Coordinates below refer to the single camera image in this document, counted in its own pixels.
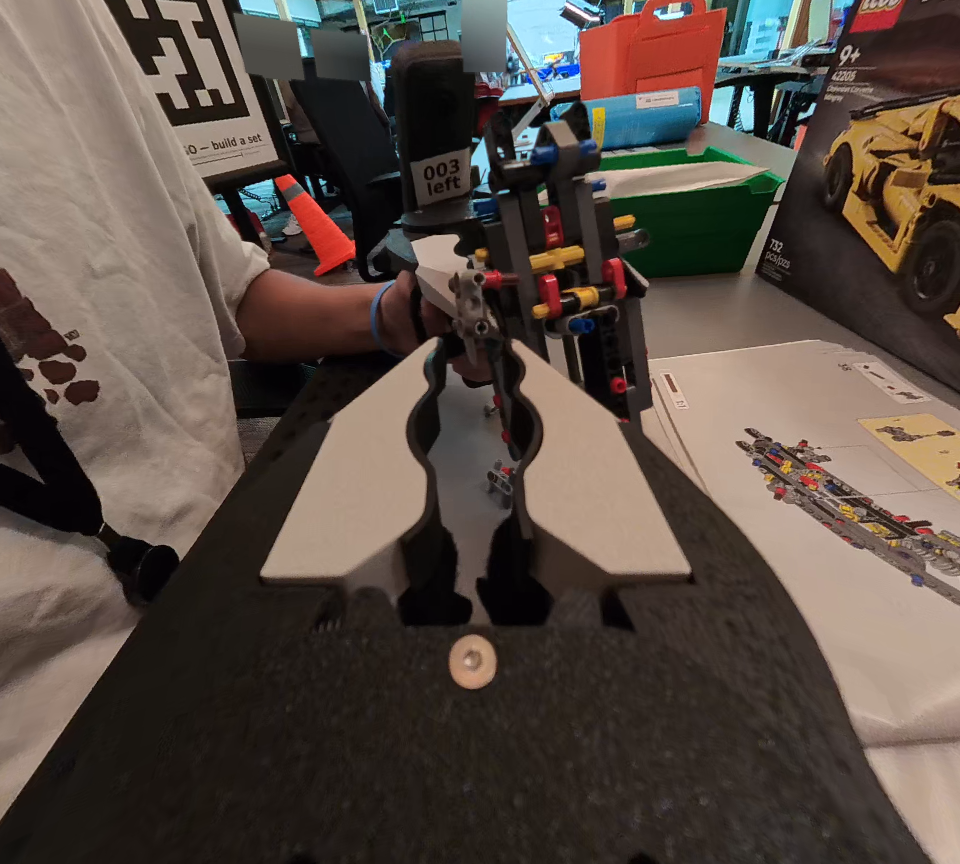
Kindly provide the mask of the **person's left hand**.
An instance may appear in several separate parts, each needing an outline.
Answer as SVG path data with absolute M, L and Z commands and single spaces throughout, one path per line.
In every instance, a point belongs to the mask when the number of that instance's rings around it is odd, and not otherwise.
M 413 353 L 426 338 L 442 337 L 452 331 L 448 316 L 423 299 L 417 277 L 409 271 L 402 272 L 380 298 L 377 326 L 384 349 L 397 357 Z M 475 361 L 467 354 L 447 361 L 470 386 L 493 381 L 485 354 L 477 353 Z

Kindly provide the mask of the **small grey connector red pin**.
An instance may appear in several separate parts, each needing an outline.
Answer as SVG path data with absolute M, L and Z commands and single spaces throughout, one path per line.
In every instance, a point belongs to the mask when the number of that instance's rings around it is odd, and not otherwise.
M 469 364 L 478 365 L 486 345 L 503 337 L 505 320 L 498 317 L 490 295 L 515 289 L 519 283 L 517 273 L 495 269 L 462 270 L 449 279 L 455 304 L 451 326 L 463 342 Z

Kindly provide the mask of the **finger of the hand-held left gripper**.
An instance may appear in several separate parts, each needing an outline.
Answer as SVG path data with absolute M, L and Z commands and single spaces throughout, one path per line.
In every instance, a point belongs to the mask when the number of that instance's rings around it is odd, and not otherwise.
M 451 319 L 455 304 L 450 278 L 462 270 L 481 270 L 476 267 L 474 257 L 463 257 L 456 252 L 459 241 L 457 234 L 431 234 L 412 240 L 414 272 L 423 298 Z

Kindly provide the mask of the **person's left forearm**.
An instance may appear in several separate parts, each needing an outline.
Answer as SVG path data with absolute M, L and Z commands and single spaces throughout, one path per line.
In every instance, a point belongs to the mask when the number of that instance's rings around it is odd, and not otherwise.
M 247 287 L 236 310 L 240 356 L 286 364 L 379 350 L 372 330 L 375 298 L 385 284 L 326 286 L 267 270 Z

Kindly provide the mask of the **orange bag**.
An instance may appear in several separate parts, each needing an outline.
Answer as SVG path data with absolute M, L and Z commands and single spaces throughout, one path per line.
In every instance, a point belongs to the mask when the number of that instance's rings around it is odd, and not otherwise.
M 727 10 L 706 0 L 647 0 L 639 12 L 582 31 L 583 101 L 683 88 L 701 92 L 710 118 Z

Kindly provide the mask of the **orange traffic cone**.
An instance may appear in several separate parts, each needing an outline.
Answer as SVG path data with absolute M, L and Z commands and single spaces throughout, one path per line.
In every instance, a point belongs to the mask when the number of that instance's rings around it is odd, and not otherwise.
M 354 241 L 322 210 L 293 175 L 279 176 L 273 179 L 273 183 L 318 259 L 315 276 L 321 277 L 355 260 Z

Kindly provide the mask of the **lego car chassis model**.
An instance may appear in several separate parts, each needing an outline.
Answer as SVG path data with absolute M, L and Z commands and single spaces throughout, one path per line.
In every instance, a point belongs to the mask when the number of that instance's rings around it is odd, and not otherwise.
M 628 260 L 647 234 L 616 215 L 599 168 L 602 150 L 588 108 L 570 106 L 518 152 L 509 120 L 485 127 L 495 210 L 466 240 L 482 316 L 462 331 L 486 345 L 510 453 L 520 451 L 507 370 L 508 345 L 523 344 L 621 424 L 642 427 L 653 407 L 642 301 L 650 283 Z

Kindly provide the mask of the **black office chair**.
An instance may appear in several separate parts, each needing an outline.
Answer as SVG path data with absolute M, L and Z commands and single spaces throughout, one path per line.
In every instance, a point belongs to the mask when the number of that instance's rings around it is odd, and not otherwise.
M 403 211 L 400 160 L 391 133 L 359 81 L 319 77 L 303 59 L 304 79 L 292 82 L 322 151 L 323 177 L 336 186 L 351 215 L 356 266 L 374 282 L 392 274 L 371 271 L 369 256 Z

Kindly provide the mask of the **framed marker sign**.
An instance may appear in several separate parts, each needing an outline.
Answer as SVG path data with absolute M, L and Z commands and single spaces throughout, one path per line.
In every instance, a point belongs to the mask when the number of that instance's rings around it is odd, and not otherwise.
M 289 170 L 264 78 L 247 74 L 238 0 L 103 0 L 176 137 L 209 189 Z

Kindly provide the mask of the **blue wrapped package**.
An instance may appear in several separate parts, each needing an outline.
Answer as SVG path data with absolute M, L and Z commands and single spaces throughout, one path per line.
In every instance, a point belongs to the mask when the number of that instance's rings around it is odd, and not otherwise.
M 590 135 L 605 151 L 687 139 L 701 123 L 698 86 L 583 101 Z

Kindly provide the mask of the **green plastic bin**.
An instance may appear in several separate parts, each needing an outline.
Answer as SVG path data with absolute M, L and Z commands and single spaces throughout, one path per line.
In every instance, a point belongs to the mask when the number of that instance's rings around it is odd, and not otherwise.
M 691 162 L 738 162 L 767 170 L 736 186 L 648 197 L 609 199 L 614 217 L 632 216 L 624 257 L 646 279 L 737 273 L 786 181 L 768 163 L 754 163 L 714 146 L 690 154 L 682 147 L 603 153 L 599 170 Z M 606 197 L 600 190 L 600 196 Z

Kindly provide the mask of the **lego instruction booklet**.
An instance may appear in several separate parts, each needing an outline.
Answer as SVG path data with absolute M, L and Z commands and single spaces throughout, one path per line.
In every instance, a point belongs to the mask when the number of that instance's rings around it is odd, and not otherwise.
M 651 438 L 734 522 L 931 862 L 958 862 L 958 399 L 820 340 L 654 359 Z

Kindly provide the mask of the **white paper bag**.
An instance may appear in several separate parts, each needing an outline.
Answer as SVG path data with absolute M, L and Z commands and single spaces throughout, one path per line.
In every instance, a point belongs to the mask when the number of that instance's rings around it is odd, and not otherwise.
M 736 186 L 766 170 L 750 163 L 691 162 L 599 170 L 585 178 L 592 183 L 602 183 L 600 191 L 614 200 Z

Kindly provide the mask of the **lego set box yellow car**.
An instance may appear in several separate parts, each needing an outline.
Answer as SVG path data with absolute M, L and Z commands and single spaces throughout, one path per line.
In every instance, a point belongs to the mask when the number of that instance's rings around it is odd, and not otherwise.
M 854 0 L 757 274 L 959 383 L 959 0 Z

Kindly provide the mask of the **black badge reel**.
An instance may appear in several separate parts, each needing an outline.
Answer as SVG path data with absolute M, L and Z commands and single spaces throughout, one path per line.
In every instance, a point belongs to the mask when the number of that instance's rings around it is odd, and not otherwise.
M 105 546 L 108 566 L 127 601 L 136 607 L 150 605 L 181 562 L 171 546 L 154 546 L 128 536 L 114 536 Z

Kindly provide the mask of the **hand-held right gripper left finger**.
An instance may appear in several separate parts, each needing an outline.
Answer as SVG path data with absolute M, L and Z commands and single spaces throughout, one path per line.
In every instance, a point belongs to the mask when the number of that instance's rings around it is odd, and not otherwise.
M 333 416 L 260 570 L 264 584 L 378 589 L 406 625 L 471 619 L 428 457 L 447 366 L 446 344 L 429 339 Z

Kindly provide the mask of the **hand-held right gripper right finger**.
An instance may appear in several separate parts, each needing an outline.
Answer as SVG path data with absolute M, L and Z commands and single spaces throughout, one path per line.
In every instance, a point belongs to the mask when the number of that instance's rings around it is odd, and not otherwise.
M 477 579 L 491 622 L 545 622 L 561 598 L 690 581 L 692 568 L 618 417 L 518 340 L 502 350 L 514 458 L 508 516 Z

